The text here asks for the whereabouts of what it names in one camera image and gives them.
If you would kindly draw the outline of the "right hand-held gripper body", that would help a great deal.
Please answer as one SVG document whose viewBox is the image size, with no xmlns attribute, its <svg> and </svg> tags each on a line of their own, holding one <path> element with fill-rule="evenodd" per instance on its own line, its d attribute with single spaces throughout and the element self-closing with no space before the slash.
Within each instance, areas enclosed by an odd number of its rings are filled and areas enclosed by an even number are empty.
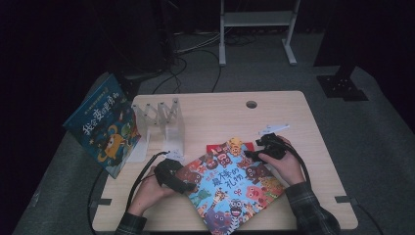
<svg viewBox="0 0 415 235">
<path fill-rule="evenodd" d="M 285 154 L 285 142 L 277 137 L 276 133 L 289 128 L 288 124 L 270 125 L 267 124 L 258 134 L 260 139 L 267 139 L 268 145 L 262 146 L 262 152 L 276 160 L 281 160 Z"/>
</svg>

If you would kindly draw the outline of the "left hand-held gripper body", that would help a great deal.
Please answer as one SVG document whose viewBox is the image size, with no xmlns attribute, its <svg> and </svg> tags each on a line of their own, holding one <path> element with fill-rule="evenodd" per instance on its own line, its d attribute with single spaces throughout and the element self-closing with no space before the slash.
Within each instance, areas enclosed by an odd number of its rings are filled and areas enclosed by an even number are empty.
<svg viewBox="0 0 415 235">
<path fill-rule="evenodd" d="M 154 169 L 157 182 L 160 186 L 167 186 L 175 192 L 184 193 L 186 191 L 186 183 L 176 176 L 176 172 L 183 165 L 176 160 L 165 159 L 157 164 Z"/>
</svg>

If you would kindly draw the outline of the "light blue animal picture book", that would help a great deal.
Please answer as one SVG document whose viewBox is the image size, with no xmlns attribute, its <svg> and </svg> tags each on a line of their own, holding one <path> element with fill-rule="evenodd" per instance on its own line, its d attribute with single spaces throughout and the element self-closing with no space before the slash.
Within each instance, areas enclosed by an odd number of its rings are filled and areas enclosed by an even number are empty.
<svg viewBox="0 0 415 235">
<path fill-rule="evenodd" d="M 197 185 L 187 196 L 212 235 L 230 235 L 285 191 L 263 163 L 245 156 L 242 143 L 234 137 L 222 151 L 206 152 L 176 172 Z"/>
</svg>

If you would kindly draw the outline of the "dark blue monster picture book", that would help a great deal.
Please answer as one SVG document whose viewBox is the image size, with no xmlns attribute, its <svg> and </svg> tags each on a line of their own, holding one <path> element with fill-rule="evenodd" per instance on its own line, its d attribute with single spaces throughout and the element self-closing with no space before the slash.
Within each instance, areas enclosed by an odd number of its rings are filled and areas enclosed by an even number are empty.
<svg viewBox="0 0 415 235">
<path fill-rule="evenodd" d="M 64 122 L 86 153 L 112 178 L 117 178 L 141 138 L 136 115 L 113 74 Z"/>
</svg>

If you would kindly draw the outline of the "white metal desk frame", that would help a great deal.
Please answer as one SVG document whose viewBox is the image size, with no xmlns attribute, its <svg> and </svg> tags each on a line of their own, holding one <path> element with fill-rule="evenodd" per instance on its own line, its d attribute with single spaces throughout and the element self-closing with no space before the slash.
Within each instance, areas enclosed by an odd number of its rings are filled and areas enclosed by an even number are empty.
<svg viewBox="0 0 415 235">
<path fill-rule="evenodd" d="M 220 26 L 219 26 L 219 64 L 226 65 L 226 46 L 225 29 L 227 27 L 250 27 L 250 26 L 286 26 L 287 36 L 282 39 L 283 48 L 288 58 L 289 64 L 295 66 L 298 62 L 291 47 L 291 40 L 295 29 L 300 0 L 295 0 L 295 4 L 290 11 L 271 11 L 271 12 L 226 12 L 224 7 L 225 0 L 220 1 Z"/>
</svg>

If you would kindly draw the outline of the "black metal stand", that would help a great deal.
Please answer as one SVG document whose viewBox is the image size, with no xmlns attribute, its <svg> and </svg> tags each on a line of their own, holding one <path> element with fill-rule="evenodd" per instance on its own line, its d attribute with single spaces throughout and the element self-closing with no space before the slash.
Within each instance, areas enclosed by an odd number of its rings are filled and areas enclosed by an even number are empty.
<svg viewBox="0 0 415 235">
<path fill-rule="evenodd" d="M 356 67 L 353 36 L 354 20 L 351 17 L 353 0 L 337 0 L 334 12 L 327 25 L 317 58 L 316 67 L 338 66 L 335 74 L 318 75 L 328 98 L 343 98 L 345 101 L 367 101 L 368 98 L 351 80 Z"/>
<path fill-rule="evenodd" d="M 109 38 L 123 59 L 115 74 L 133 100 L 143 81 L 159 76 L 167 67 L 160 1 L 110 0 L 110 12 Z"/>
</svg>

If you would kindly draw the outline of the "person's right hand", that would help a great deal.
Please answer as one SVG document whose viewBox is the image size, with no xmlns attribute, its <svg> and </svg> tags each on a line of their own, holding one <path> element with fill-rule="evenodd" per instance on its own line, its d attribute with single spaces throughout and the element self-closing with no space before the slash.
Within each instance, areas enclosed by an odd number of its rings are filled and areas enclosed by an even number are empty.
<svg viewBox="0 0 415 235">
<path fill-rule="evenodd" d="M 299 161 L 289 151 L 285 152 L 281 160 L 274 159 L 263 153 L 260 153 L 258 156 L 261 160 L 272 165 L 288 185 L 292 186 L 305 181 Z"/>
</svg>

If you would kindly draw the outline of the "clear accordion book rack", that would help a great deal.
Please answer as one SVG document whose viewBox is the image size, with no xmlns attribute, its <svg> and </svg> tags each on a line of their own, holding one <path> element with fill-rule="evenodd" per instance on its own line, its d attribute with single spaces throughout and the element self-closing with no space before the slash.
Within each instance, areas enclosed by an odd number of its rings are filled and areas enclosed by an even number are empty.
<svg viewBox="0 0 415 235">
<path fill-rule="evenodd" d="M 152 136 L 161 136 L 161 149 L 166 152 L 166 158 L 184 162 L 185 125 L 181 113 L 180 102 L 173 97 L 170 103 L 146 103 L 140 105 L 134 101 L 131 105 L 135 115 L 138 132 L 141 135 L 137 145 L 127 160 L 129 163 L 145 161 L 150 149 Z"/>
</svg>

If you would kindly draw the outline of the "person's left hand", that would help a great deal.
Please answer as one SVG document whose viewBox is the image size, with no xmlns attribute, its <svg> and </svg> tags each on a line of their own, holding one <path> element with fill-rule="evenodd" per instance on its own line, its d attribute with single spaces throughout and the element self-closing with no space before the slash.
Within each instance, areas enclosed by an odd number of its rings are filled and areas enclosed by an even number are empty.
<svg viewBox="0 0 415 235">
<path fill-rule="evenodd" d="M 151 173 L 142 181 L 127 212 L 142 216 L 147 209 L 154 206 L 158 201 L 172 196 L 174 193 L 174 190 L 160 186 L 156 177 Z"/>
</svg>

